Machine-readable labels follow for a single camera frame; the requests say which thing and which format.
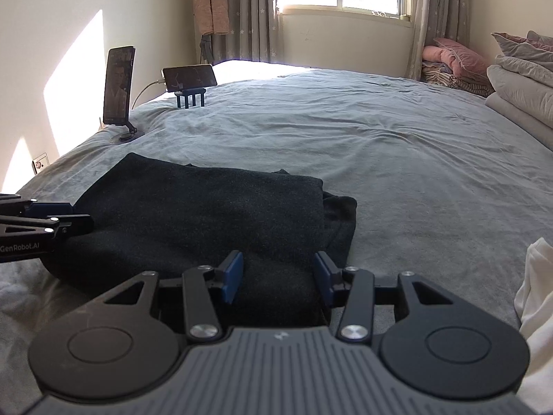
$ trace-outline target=gray quilt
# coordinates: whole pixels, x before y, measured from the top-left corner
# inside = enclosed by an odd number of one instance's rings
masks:
[[[479,96],[369,74],[297,71],[211,88],[205,108],[178,110],[169,95],[144,104],[132,114],[144,137],[111,146],[123,129],[109,127],[21,193],[75,202],[131,151],[316,176],[326,190],[358,201],[351,265],[380,276],[413,270],[516,325],[512,302],[526,248],[540,237],[553,242],[553,152]],[[48,320],[83,301],[37,260],[0,265],[2,410],[19,412],[39,396],[27,346]],[[385,320],[380,314],[381,329]]]

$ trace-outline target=gray curtain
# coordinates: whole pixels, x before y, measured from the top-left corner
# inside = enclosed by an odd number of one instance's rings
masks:
[[[417,0],[414,14],[415,32],[407,66],[407,77],[419,80],[422,50],[434,45],[435,37],[447,37],[468,46],[468,0]]]
[[[276,62],[276,0],[228,0],[230,33],[212,36],[215,63],[230,59]]]

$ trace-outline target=smartphone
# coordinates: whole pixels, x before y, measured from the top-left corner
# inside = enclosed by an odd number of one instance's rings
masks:
[[[161,73],[165,78],[167,92],[217,85],[217,79],[210,64],[164,68]]]
[[[112,48],[107,55],[103,123],[124,126],[129,121],[134,47]]]

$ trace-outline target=stack of bedding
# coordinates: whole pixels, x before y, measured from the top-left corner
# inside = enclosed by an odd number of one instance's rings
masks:
[[[493,93],[482,56],[447,38],[435,38],[437,46],[422,51],[422,80],[480,96]]]
[[[486,106],[553,150],[553,37],[493,33],[502,55],[488,68],[496,92]]]

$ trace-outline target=window sill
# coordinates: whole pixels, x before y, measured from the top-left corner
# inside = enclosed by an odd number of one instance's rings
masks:
[[[294,5],[284,6],[280,12],[282,15],[330,15],[334,17],[350,17],[352,19],[364,19],[372,20],[382,23],[391,23],[394,25],[405,26],[408,28],[413,27],[413,23],[408,20],[401,20],[393,17],[380,17],[372,14],[371,11],[365,9],[355,8],[342,8],[339,9],[335,6],[308,6],[308,5]]]

